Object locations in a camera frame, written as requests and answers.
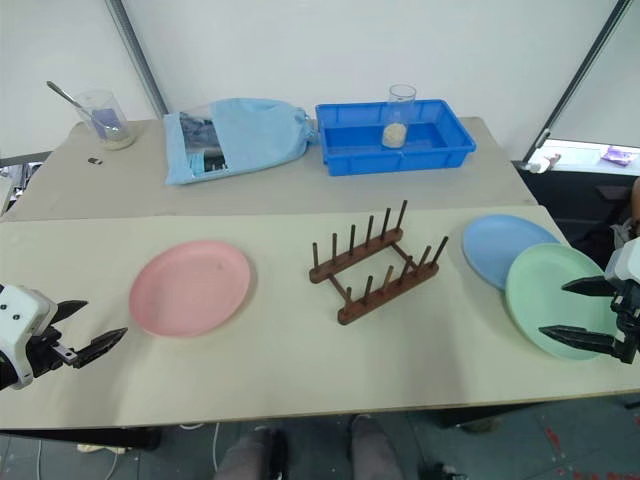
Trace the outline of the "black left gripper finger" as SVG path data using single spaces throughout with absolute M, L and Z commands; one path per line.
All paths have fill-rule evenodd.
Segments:
M 71 317 L 87 305 L 88 302 L 86 300 L 67 300 L 59 302 L 57 304 L 57 311 L 51 319 L 51 324 L 55 324 Z
M 114 329 L 94 338 L 88 346 L 76 352 L 73 367 L 80 369 L 105 355 L 122 339 L 127 331 L 127 328 Z

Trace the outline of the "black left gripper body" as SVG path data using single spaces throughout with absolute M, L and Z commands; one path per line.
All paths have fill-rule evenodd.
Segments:
M 62 334 L 56 328 L 48 326 L 41 335 L 32 336 L 26 345 L 27 360 L 31 366 L 33 378 L 38 378 L 50 371 L 57 370 L 63 365 L 77 368 L 79 357 L 77 353 L 66 346 L 61 340 Z

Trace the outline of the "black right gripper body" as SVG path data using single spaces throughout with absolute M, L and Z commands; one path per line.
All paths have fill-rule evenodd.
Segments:
M 614 339 L 614 356 L 632 364 L 639 352 L 639 284 L 624 281 L 614 295 L 611 310 L 616 314 L 616 326 L 623 336 Z

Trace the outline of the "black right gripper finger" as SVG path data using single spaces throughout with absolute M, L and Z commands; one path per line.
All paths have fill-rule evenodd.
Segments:
M 620 342 L 610 334 L 592 332 L 581 327 L 546 326 L 538 330 L 547 337 L 575 349 L 621 357 Z
M 563 291 L 589 297 L 613 297 L 614 286 L 604 276 L 576 279 L 564 284 Z

